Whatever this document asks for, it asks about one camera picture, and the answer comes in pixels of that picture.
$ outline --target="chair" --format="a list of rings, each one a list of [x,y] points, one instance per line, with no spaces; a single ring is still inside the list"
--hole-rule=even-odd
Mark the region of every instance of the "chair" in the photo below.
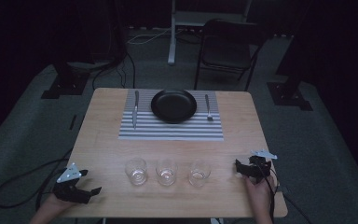
[[[250,69],[245,91],[248,90],[257,62],[257,54],[266,42],[266,35],[257,24],[210,20],[202,28],[200,53],[194,90],[200,69],[241,73],[241,80]]]

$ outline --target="black plate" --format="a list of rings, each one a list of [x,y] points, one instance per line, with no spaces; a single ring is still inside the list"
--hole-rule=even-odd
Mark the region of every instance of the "black plate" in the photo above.
[[[197,102],[188,91],[160,91],[151,103],[153,113],[168,123],[180,123],[191,118]]]

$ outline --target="table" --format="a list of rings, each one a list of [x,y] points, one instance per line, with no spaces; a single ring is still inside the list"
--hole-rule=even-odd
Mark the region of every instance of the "table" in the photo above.
[[[172,0],[171,13],[171,42],[170,52],[168,53],[168,64],[175,64],[176,53],[176,25],[184,26],[203,26],[211,19],[223,19],[227,21],[246,22],[252,0],[246,1],[246,6],[242,14],[234,13],[212,13],[198,11],[179,11],[176,10],[176,0]]]
[[[119,140],[120,123],[128,90],[97,89],[89,103],[69,163],[89,170],[76,185],[90,190],[103,187],[89,204],[67,210],[64,217],[251,217],[246,188],[234,162],[247,160],[251,150],[268,146],[252,96],[248,92],[217,91],[224,141]],[[125,161],[141,157],[148,179],[133,186],[124,173]],[[173,157],[178,163],[176,182],[161,186],[157,160]],[[190,163],[204,158],[213,163],[208,182],[201,188],[188,182]],[[275,196],[275,216],[287,214],[283,196]]]

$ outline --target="clear glass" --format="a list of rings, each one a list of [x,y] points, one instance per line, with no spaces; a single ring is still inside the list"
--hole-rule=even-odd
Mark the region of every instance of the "clear glass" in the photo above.
[[[126,162],[126,174],[133,185],[143,185],[147,179],[146,161],[133,158]]]
[[[165,186],[173,184],[176,180],[177,169],[178,167],[174,160],[164,159],[158,161],[156,167],[158,182]]]
[[[202,187],[211,174],[211,165],[204,160],[196,160],[190,166],[188,180],[195,187]]]

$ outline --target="hand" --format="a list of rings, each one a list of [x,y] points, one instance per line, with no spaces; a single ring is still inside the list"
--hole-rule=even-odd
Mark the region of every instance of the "hand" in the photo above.
[[[243,176],[243,179],[245,180],[245,186],[247,188],[249,196],[249,203],[254,212],[257,224],[272,223],[272,220],[269,217],[271,190],[269,189],[267,181],[263,179],[259,183],[254,184],[251,179],[246,175]],[[273,188],[275,185],[272,176],[268,176],[267,180]]]
[[[30,224],[47,224],[57,217],[61,212],[74,206],[76,203],[65,202],[58,199],[54,194],[50,194],[48,198],[37,210]]]

